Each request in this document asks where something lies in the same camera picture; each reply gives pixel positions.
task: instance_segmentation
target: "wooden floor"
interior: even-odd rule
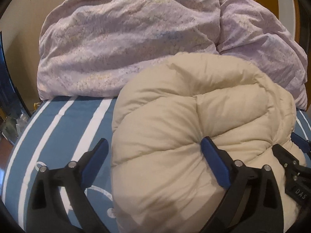
[[[0,140],[0,184],[1,184],[2,183],[1,177],[3,177],[3,175],[1,174],[1,171],[4,172],[7,167],[7,161],[10,157],[13,146],[10,144],[9,141],[7,141],[4,137],[2,137],[2,135],[0,136],[1,136],[1,140]]]

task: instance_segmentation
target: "beige wall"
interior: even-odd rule
[[[0,20],[12,80],[30,110],[37,102],[38,40],[48,13],[64,0],[13,0]]]

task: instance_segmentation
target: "blue striped mattress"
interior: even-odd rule
[[[50,169],[62,168],[69,161],[77,161],[84,152],[92,150],[103,137],[111,145],[111,122],[116,99],[92,97],[56,97],[47,101],[32,116],[12,152],[2,182],[2,200],[22,228],[25,228],[26,213],[31,187],[38,168],[47,165]],[[295,133],[311,139],[311,121],[304,111],[297,110]],[[117,233],[113,211],[110,182],[109,152],[93,186],[86,195],[103,223],[111,233]],[[66,196],[61,196],[71,223],[79,223]]]

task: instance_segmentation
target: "bedding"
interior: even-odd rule
[[[180,51],[251,61],[306,109],[307,55],[253,0],[66,0],[42,26],[39,95],[117,96]]]
[[[30,120],[28,128],[17,142],[17,145],[13,150],[13,154],[8,162],[5,177],[6,184],[3,189],[1,189],[1,195],[5,205],[15,220],[18,222],[19,218],[21,219],[21,226],[23,226],[22,223],[25,225],[29,190],[32,187],[35,175],[40,165],[46,164],[51,169],[63,167],[73,158],[76,151],[76,156],[78,158],[84,151],[91,150],[97,141],[102,137],[106,138],[111,145],[111,124],[116,99],[111,100],[78,97],[74,100],[74,103],[71,104],[71,101],[73,101],[71,97],[56,97],[51,101],[43,103]],[[69,108],[66,107],[66,111],[63,111],[63,108],[68,102],[70,102]],[[100,112],[97,112],[99,113],[98,115],[94,115],[100,105],[100,102],[103,102],[106,107]],[[98,120],[100,120],[100,124],[98,127],[95,126],[94,130],[90,130],[90,128],[87,129],[87,127],[93,119],[93,116],[99,116]],[[53,120],[56,117],[60,117],[60,120],[55,125]],[[295,133],[306,140],[311,139],[310,124],[311,121],[309,120],[307,114],[302,110],[297,110]],[[26,175],[26,169],[30,164],[31,158],[34,155],[35,149],[37,148],[41,138],[49,127],[51,127],[49,131],[51,135],[48,139],[45,139],[41,152],[38,153],[37,151],[37,155],[39,154],[37,162],[32,165],[31,172],[27,173],[29,183],[27,191],[25,192],[26,186],[22,185],[22,182]],[[86,141],[85,147],[83,147],[83,149],[78,153],[80,149],[77,150],[77,145],[81,141],[85,132],[90,137],[89,141],[92,141],[89,146],[88,144],[90,142]],[[100,174],[98,174],[95,180],[94,186],[92,189],[88,189],[87,196],[95,211],[103,223],[105,223],[108,227],[110,232],[118,233],[116,219],[112,209],[114,206],[111,201],[112,190],[110,181],[110,159],[111,150],[109,151],[108,157],[102,166]],[[23,201],[24,205],[20,206],[19,209],[19,198],[21,197],[21,193],[25,193],[26,195]],[[68,216],[71,222],[74,225],[79,226],[70,205],[65,203],[65,207],[68,211]]]
[[[121,90],[112,121],[111,183],[119,231],[199,232],[225,190],[201,149],[209,136],[233,160],[271,166],[282,199],[284,232],[300,207],[285,194],[272,146],[297,158],[290,140],[292,95],[249,61],[181,53],[145,69]]]

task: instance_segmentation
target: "white stripe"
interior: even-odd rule
[[[14,151],[12,153],[12,156],[10,158],[9,164],[7,165],[7,171],[4,176],[4,182],[3,182],[3,193],[2,193],[2,201],[5,204],[5,198],[6,198],[6,191],[7,191],[7,181],[9,179],[10,171],[13,165],[13,162],[15,160],[15,157],[18,153],[18,150],[21,147],[21,144],[23,143],[26,135],[28,134],[28,131],[31,129],[31,127],[34,125],[35,121],[38,119],[38,117],[41,115],[43,110],[49,105],[51,101],[47,101],[43,104],[43,106],[38,110],[38,112],[35,114],[35,116],[32,118],[30,123],[27,125],[26,129],[24,130],[23,134],[21,135],[20,139],[18,140],[18,143],[16,144]]]
[[[48,127],[48,129],[45,131],[44,135],[42,136],[37,148],[35,149],[34,154],[32,155],[32,158],[27,166],[24,179],[21,186],[21,192],[20,197],[18,201],[18,224],[22,229],[24,229],[24,206],[25,206],[25,200],[26,200],[26,193],[28,189],[28,184],[30,181],[31,173],[35,167],[36,162],[39,159],[40,153],[42,149],[44,148],[46,142],[49,140],[49,137],[51,136],[53,130],[59,123],[62,116],[65,114],[66,110],[69,109],[69,107],[74,103],[74,100],[76,97],[71,97],[68,102],[60,109],[59,113],[54,117],[52,123]]]
[[[307,125],[308,125],[308,127],[309,127],[309,129],[310,129],[310,131],[311,131],[311,127],[310,127],[310,125],[309,125],[308,120],[306,119],[306,117],[304,116],[304,114],[301,112],[301,110],[299,110],[299,112],[301,113],[302,117],[303,117],[304,120],[306,121],[306,123],[307,123]]]
[[[91,143],[94,139],[94,136],[96,134],[96,131],[98,130],[98,127],[104,118],[105,113],[107,112],[110,104],[111,99],[103,99],[99,105],[99,107],[96,109],[96,111],[93,114],[92,119],[90,120],[87,128],[84,131],[84,134],[82,135],[77,148],[73,154],[72,161],[78,161],[83,153],[87,152],[90,149]],[[72,208],[70,206],[69,198],[66,193],[66,190],[64,187],[61,187],[60,195],[62,197],[62,201],[65,207],[65,210],[68,214],[68,211]]]
[[[102,193],[104,196],[106,196],[109,200],[113,201],[112,194],[109,193],[108,191],[106,191],[105,189],[102,189],[100,187],[93,186],[93,185],[89,189],[98,191],[98,192]]]
[[[306,140],[309,140],[308,137],[307,137],[306,132],[304,131],[304,128],[303,128],[302,125],[301,125],[300,120],[298,119],[298,117],[296,117],[296,121],[297,121],[297,123],[299,124],[300,128],[302,129],[302,132],[304,133],[304,137],[306,138]]]

